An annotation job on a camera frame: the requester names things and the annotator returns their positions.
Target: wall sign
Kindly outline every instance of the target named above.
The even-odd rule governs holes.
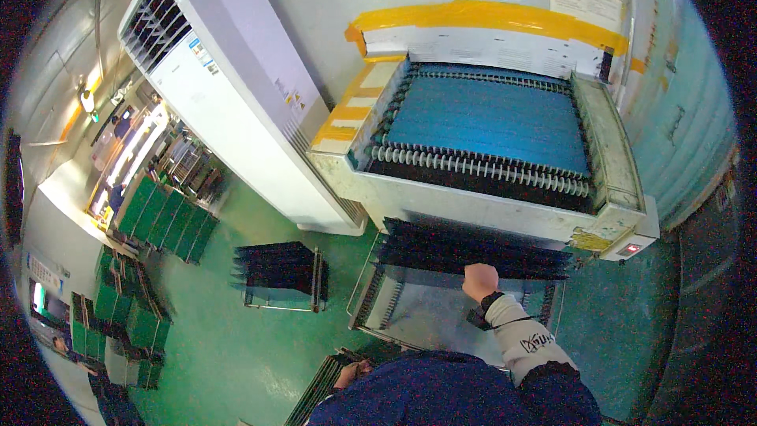
[[[58,296],[63,294],[63,280],[51,269],[43,265],[31,253],[26,253],[26,267],[32,272],[34,278],[42,283],[45,288],[52,290]]]

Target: warning label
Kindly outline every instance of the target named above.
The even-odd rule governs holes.
[[[218,69],[218,64],[213,60],[211,54],[205,50],[205,47],[202,46],[199,38],[195,36],[194,39],[189,42],[189,48],[192,50],[197,61],[200,62],[203,68],[207,69],[212,75],[217,75],[219,73],[220,70]]]

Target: air conditioner vent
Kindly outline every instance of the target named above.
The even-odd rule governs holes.
[[[192,26],[174,0],[142,0],[121,38],[134,60],[149,73],[190,30]]]

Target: blue conveyor belt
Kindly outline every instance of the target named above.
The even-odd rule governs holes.
[[[459,71],[455,65],[430,66],[440,69],[426,69],[425,65],[423,70]],[[471,68],[462,71],[472,72]],[[490,68],[480,69],[492,74]],[[497,70],[497,74],[512,72]],[[589,175],[572,101],[548,90],[472,79],[416,77],[388,139],[506,156]]]

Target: blue shirt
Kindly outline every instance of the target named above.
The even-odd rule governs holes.
[[[130,119],[121,118],[121,120],[116,124],[116,128],[114,128],[113,130],[113,135],[118,138],[123,138],[123,136],[126,135],[129,131],[129,128],[131,128],[131,126],[132,123]]]
[[[599,425],[591,392],[568,364],[532,369],[518,388],[472,355],[410,353],[321,402],[308,425]]]
[[[118,185],[115,188],[113,188],[113,190],[110,192],[110,197],[108,198],[108,205],[113,210],[114,214],[118,213],[118,210],[121,209],[121,205],[123,204],[123,201],[126,199],[121,194],[124,191],[125,191],[125,188],[121,185]]]

